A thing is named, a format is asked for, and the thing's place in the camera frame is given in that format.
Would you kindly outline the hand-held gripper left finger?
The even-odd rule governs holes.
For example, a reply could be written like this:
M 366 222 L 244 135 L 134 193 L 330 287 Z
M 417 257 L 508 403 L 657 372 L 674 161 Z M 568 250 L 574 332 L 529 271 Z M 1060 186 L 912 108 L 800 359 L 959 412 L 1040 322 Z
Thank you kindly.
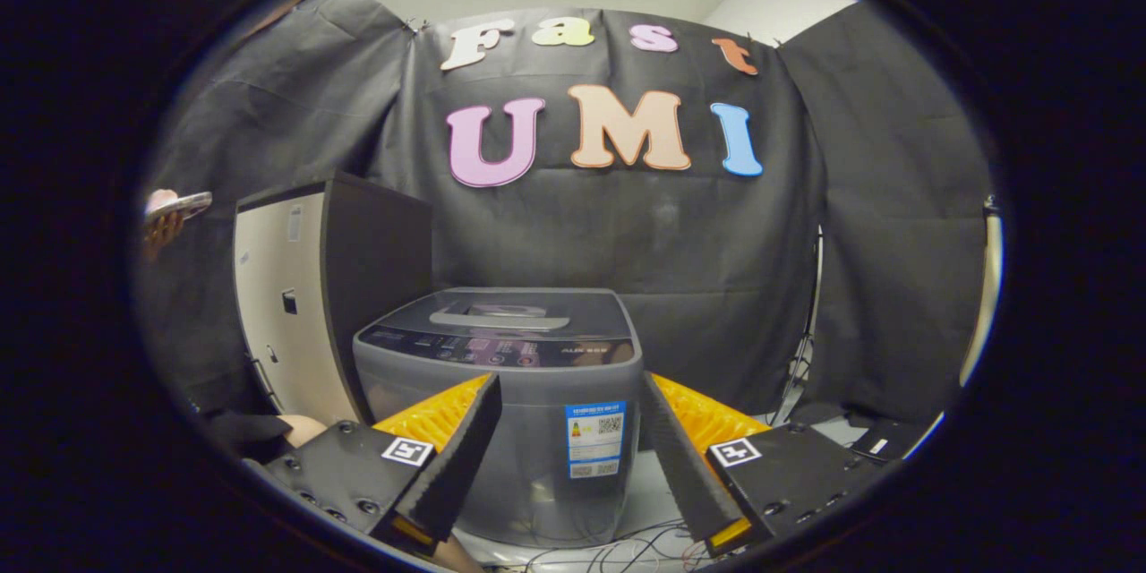
M 499 374 L 482 372 L 383 422 L 333 423 L 278 458 L 243 466 L 322 531 L 426 558 L 450 537 L 501 415 Z

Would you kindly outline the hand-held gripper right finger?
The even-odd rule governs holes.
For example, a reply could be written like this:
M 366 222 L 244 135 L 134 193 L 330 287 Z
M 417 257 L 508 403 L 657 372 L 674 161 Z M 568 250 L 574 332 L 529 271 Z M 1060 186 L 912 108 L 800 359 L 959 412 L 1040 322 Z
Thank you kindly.
M 769 426 L 711 397 L 644 372 L 641 414 L 690 537 L 716 558 L 777 560 L 833 541 L 901 454 L 876 458 L 807 423 Z

